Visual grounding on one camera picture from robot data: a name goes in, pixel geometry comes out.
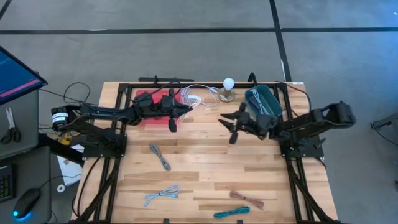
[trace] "white paper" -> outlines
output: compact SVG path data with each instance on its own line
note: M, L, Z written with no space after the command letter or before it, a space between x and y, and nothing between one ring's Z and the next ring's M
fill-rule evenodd
M77 150L79 152L83 152L85 149L83 146L81 146L79 144L76 146L72 146L71 148L74 150ZM58 157L58 163L60 164L61 173L63 176L74 177L83 172L83 168L81 168L80 165L78 165L74 162L71 162L64 157L60 157L60 156L57 156L57 157ZM65 184L65 186L74 184L74 183L78 182L81 178L80 175L77 177L74 177L74 178L69 178L69 177L63 178L63 183Z

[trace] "white light bulb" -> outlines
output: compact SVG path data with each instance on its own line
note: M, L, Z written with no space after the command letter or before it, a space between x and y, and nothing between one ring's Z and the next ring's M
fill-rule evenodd
M226 78L224 79L223 85L226 90L230 91L234 87L235 82L232 78Z

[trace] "blue light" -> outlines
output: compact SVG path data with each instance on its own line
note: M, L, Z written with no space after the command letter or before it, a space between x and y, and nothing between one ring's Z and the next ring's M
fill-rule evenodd
M32 216L32 212L29 212L25 217L15 218L15 220L17 222L24 222L24 221L28 220L31 216Z

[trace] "monitor screen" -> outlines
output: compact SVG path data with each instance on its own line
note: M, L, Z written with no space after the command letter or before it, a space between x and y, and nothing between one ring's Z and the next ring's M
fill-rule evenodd
M0 105L46 84L36 72L0 47Z

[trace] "wooden tabletop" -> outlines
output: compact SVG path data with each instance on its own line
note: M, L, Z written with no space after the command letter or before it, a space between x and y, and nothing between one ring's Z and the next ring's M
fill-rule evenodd
M100 106L114 107L118 86L119 82L104 83ZM303 84L293 86L305 90ZM230 145L230 133L217 121L220 113L234 112L244 101L246 89L234 90L236 99L232 103L218 100L215 108L204 105L194 108L177 133L171 133L167 125L127 126L128 145L121 160L112 223L162 223L164 218L169 218L171 223L236 223L239 219L244 223L295 223L289 178L278 142L260 141L253 135L240 133L237 143ZM193 89L192 93L209 104L214 102L207 89ZM289 98L296 113L308 111L304 94L289 89ZM110 124L109 121L95 121L101 128ZM159 146L171 171L165 171L159 158L150 151L151 143ZM88 179L81 212L97 194L103 160L97 163ZM85 162L82 180L94 161L95 158L91 158ZM337 219L325 168L312 158L304 158L303 163L310 193L326 214ZM178 198L158 197L144 206L145 194L159 193L174 184L180 186ZM264 211L245 201L229 198L231 190L263 200ZM105 198L101 218L106 213L108 195ZM216 212L244 205L251 208L250 213L220 220L213 218ZM301 208L306 218L304 203Z

